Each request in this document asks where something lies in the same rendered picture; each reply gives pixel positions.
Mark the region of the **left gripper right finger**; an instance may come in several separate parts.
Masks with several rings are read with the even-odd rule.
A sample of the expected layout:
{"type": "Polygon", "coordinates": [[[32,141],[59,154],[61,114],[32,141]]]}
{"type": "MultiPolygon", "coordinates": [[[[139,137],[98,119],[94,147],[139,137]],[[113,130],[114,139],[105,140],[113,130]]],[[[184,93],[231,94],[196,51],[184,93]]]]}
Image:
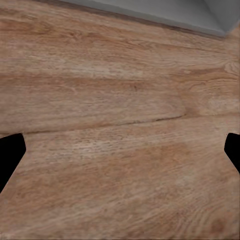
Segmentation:
{"type": "Polygon", "coordinates": [[[224,151],[240,173],[240,135],[228,133],[224,151]]]}

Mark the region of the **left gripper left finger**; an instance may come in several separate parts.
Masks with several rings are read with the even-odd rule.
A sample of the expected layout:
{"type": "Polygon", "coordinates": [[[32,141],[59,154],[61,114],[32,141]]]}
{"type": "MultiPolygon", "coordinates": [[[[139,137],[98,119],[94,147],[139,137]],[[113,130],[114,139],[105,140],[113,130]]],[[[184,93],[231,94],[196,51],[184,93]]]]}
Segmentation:
{"type": "Polygon", "coordinates": [[[0,193],[26,153],[22,133],[0,138],[0,193]]]}

